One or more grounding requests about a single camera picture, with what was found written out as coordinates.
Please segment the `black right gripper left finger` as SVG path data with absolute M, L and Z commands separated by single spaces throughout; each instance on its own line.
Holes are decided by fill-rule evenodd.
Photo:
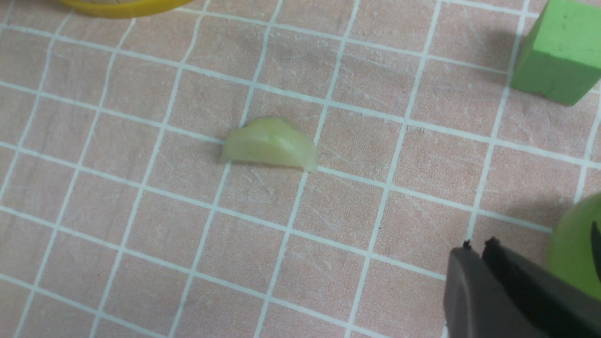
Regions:
M 469 240 L 449 253 L 443 307 L 449 338 L 558 338 L 522 313 Z

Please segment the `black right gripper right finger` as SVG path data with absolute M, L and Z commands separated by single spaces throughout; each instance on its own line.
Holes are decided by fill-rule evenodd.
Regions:
M 485 242 L 483 261 L 528 322 L 546 338 L 599 338 L 600 301 L 500 240 Z

